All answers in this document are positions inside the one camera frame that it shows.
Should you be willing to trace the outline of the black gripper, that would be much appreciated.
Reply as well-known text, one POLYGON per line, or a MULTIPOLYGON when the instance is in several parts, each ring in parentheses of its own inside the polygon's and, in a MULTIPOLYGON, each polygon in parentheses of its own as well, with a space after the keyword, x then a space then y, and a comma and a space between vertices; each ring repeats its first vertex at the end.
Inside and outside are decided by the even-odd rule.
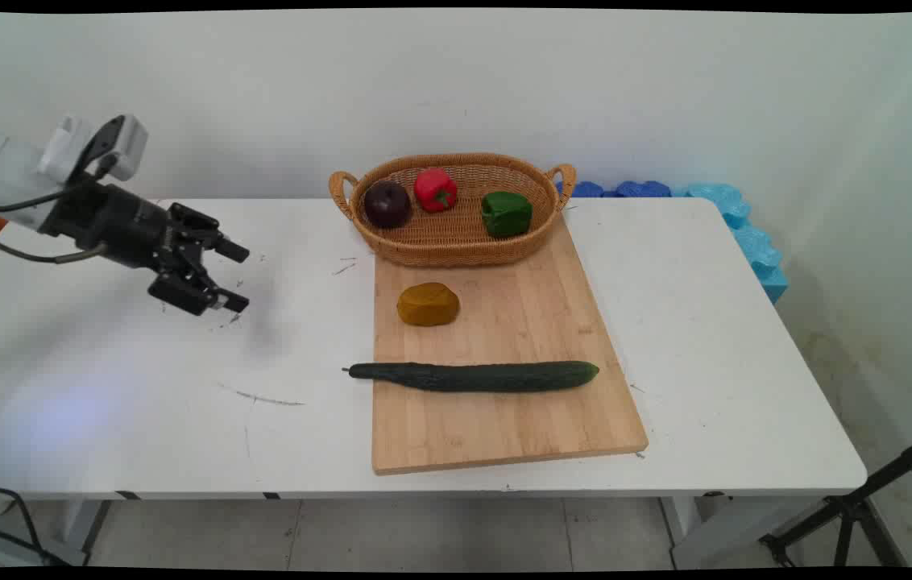
POLYGON ((217 219, 179 202, 157 205, 114 184, 83 184, 55 202, 39 229, 65 235, 79 249, 100 245, 100 255, 124 267, 158 272, 147 292, 195 316, 209 309, 243 313, 249 298, 214 283, 206 274, 182 268, 177 247, 200 247, 243 263, 250 250, 232 242, 217 219))

